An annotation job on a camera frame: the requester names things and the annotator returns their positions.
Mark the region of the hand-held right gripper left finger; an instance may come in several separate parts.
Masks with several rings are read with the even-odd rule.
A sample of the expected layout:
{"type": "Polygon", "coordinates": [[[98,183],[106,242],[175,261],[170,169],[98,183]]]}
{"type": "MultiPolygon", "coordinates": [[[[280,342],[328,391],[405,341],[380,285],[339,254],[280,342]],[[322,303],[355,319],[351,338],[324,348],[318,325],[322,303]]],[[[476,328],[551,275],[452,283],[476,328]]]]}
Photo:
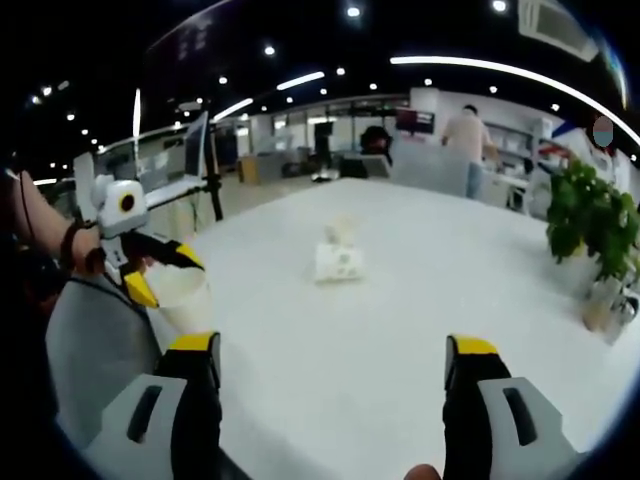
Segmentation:
{"type": "Polygon", "coordinates": [[[103,410],[101,478],[220,477],[220,350],[214,331],[177,338],[103,410]]]}

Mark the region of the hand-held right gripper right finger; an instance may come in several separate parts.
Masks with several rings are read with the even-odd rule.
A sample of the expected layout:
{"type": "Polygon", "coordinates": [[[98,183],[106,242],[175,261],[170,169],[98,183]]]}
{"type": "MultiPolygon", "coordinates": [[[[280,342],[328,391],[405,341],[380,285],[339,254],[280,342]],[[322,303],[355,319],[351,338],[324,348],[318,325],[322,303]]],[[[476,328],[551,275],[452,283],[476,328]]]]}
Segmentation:
{"type": "Polygon", "coordinates": [[[445,479],[566,479],[584,455],[562,431],[562,414],[496,347],[446,339],[445,479]]]}

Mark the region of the person's left hand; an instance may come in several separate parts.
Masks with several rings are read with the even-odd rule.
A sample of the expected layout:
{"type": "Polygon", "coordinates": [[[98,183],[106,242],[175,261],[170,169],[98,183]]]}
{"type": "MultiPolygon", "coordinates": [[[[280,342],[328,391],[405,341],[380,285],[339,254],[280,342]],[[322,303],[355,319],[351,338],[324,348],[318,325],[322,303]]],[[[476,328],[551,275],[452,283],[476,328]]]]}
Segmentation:
{"type": "Polygon", "coordinates": [[[96,229],[80,229],[72,242],[75,269],[82,275],[100,275],[105,271],[100,236],[96,229]]]}

